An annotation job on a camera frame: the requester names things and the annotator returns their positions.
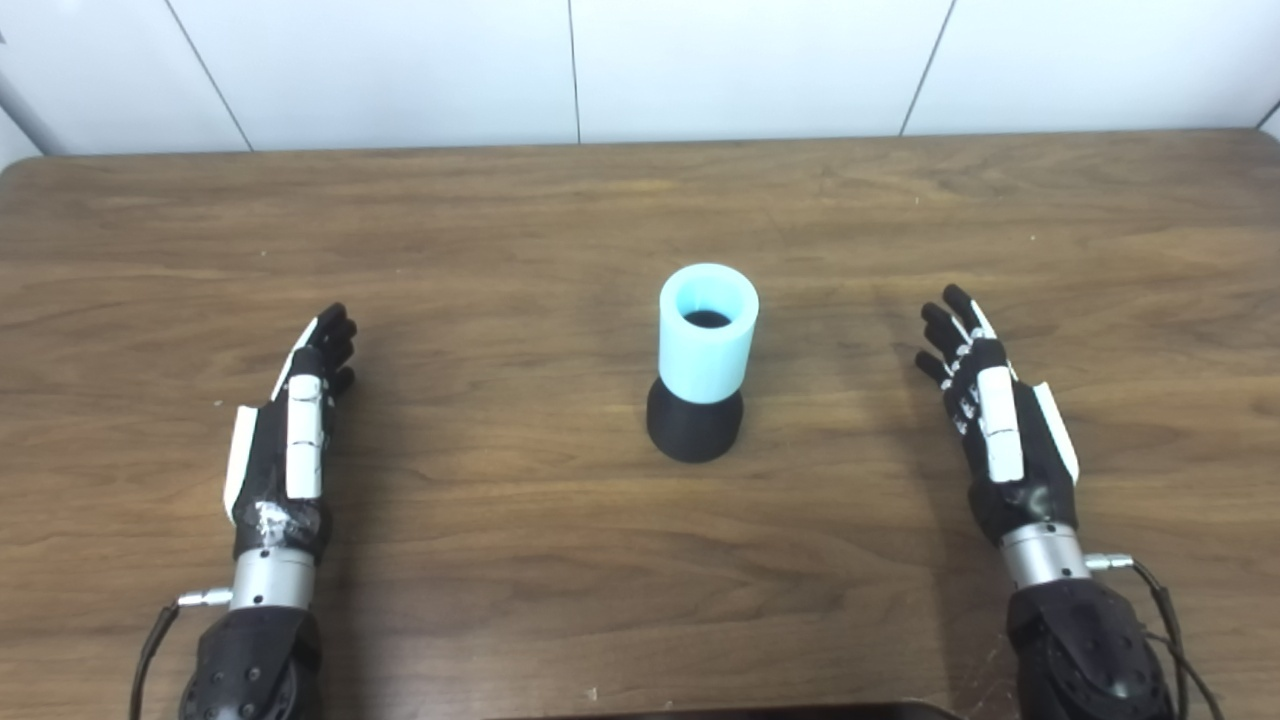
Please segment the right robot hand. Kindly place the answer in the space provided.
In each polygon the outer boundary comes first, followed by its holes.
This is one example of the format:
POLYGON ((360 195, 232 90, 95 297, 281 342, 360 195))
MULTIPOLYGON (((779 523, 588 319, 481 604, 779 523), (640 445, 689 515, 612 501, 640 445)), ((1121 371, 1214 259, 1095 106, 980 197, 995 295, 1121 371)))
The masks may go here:
POLYGON ((916 368, 941 392, 972 482, 968 502, 993 544, 1033 524, 1076 529, 1079 460, 1050 386, 1020 379, 980 305, 957 284, 922 307, 931 350, 916 368))

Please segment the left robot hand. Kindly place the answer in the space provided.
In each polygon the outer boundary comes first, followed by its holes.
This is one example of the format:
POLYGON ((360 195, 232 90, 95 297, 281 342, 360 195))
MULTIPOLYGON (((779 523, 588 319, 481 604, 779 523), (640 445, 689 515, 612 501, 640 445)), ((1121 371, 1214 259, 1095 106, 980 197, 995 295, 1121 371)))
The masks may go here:
POLYGON ((324 462, 337 401, 355 383, 356 336, 344 304, 329 305, 285 355, 268 401, 237 409, 223 491, 233 559, 284 548, 323 560, 332 538, 324 462))

